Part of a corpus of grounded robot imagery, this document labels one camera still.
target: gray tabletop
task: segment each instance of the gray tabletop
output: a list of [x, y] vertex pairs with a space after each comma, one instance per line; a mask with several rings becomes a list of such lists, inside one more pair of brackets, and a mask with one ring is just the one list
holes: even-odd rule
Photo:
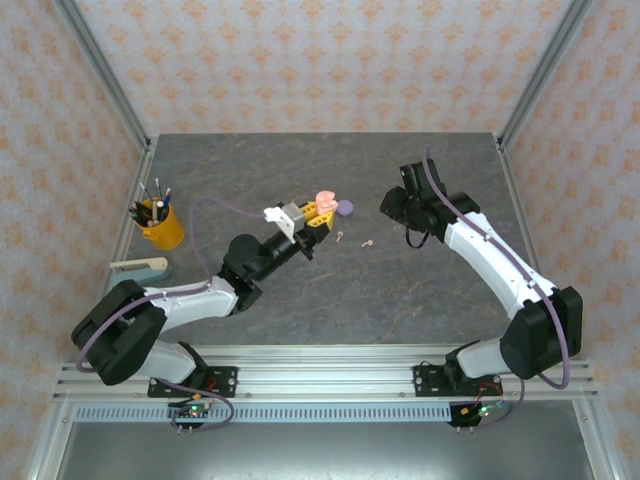
[[[401, 184], [398, 167], [419, 161], [427, 144], [447, 190], [469, 194], [526, 258], [489, 134], [160, 136], [149, 185], [159, 177], [163, 188], [171, 187], [187, 237], [175, 250], [160, 252], [135, 232], [127, 258], [166, 256], [174, 272], [164, 285], [204, 279], [188, 227], [189, 207], [203, 195], [260, 213], [278, 202], [300, 204], [320, 190], [333, 190], [355, 206], [352, 216], [336, 219], [313, 261], [299, 254], [262, 282], [264, 293], [247, 312], [178, 327], [163, 339], [195, 345], [435, 344], [501, 335], [506, 314], [466, 262], [435, 238], [421, 250], [409, 248], [404, 228], [379, 211], [387, 190]], [[212, 272], [236, 235], [264, 241], [277, 231], [216, 203], [203, 203], [195, 218], [194, 238]], [[339, 243], [337, 231], [344, 232]], [[369, 239], [374, 245], [361, 248]]]

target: small pink object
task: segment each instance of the small pink object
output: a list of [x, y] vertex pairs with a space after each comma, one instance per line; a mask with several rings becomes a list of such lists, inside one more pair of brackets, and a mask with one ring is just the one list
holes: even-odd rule
[[316, 213], [335, 212], [338, 209], [338, 202], [335, 200], [336, 194], [329, 190], [323, 190], [316, 195]]

